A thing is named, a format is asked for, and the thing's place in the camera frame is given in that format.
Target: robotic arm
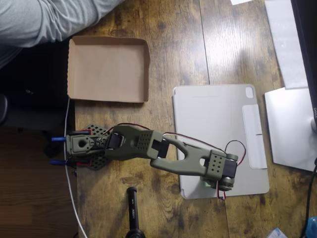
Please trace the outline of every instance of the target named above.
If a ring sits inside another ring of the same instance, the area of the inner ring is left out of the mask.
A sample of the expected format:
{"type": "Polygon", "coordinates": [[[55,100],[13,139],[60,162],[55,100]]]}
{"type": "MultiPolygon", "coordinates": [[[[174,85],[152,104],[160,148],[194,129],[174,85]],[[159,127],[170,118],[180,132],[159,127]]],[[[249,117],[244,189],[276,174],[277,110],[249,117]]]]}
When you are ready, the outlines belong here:
{"type": "Polygon", "coordinates": [[[202,181],[216,189],[229,191],[234,184],[238,156],[208,150],[177,139],[163,136],[155,130],[143,130],[131,125],[117,125],[113,130],[90,125],[83,131],[66,136],[69,160],[97,170],[111,160],[144,158],[154,168],[178,175],[200,176],[202,181]],[[172,144],[185,155],[183,160],[166,158],[172,144]]]}

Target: person's arm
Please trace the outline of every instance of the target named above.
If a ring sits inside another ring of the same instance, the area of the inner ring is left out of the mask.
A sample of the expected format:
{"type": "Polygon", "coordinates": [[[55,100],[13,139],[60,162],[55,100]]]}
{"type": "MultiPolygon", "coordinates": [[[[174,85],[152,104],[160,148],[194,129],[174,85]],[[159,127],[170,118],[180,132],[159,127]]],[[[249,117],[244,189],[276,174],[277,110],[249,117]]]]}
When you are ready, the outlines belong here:
{"type": "Polygon", "coordinates": [[[124,0],[0,0],[0,44],[62,41],[96,24],[124,0]]]}

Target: wooden table surface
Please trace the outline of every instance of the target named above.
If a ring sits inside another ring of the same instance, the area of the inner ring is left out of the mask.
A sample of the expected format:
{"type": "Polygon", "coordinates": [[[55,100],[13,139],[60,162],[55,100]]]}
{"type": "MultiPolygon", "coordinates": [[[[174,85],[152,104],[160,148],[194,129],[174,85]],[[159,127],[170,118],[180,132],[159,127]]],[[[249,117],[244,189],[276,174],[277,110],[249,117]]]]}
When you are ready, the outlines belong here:
{"type": "MultiPolygon", "coordinates": [[[[126,189],[138,189],[140,229],[148,238],[265,238],[279,227],[299,237],[311,173],[272,162],[264,93],[282,87],[264,0],[127,0],[81,35],[136,37],[150,47],[150,99],[144,104],[76,102],[76,127],[120,122],[174,131],[172,89],[179,85],[255,86],[270,191],[262,195],[184,200],[178,176],[145,159],[78,169],[78,211],[90,238],[123,238],[129,230],[126,189]]],[[[169,153],[176,160],[176,152],[169,153]]],[[[317,186],[311,215],[317,214],[317,186]]]]}

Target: cardboard box lid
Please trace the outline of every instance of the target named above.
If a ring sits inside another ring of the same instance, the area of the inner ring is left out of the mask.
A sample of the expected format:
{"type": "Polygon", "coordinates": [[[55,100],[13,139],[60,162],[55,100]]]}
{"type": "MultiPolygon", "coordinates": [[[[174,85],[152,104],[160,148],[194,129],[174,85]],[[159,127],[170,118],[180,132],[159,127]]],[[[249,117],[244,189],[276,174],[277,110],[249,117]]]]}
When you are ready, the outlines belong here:
{"type": "Polygon", "coordinates": [[[75,36],[69,42],[68,95],[83,100],[146,102],[149,65],[145,40],[75,36]]]}

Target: silver monitor stand base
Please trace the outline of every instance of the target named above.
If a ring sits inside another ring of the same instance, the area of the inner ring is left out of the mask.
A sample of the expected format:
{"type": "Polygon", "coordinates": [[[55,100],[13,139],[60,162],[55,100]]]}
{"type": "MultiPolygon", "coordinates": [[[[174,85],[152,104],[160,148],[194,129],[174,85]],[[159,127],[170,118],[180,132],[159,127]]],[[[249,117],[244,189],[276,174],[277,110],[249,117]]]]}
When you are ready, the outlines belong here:
{"type": "Polygon", "coordinates": [[[317,133],[308,89],[265,93],[265,104],[274,163],[313,171],[317,133]]]}

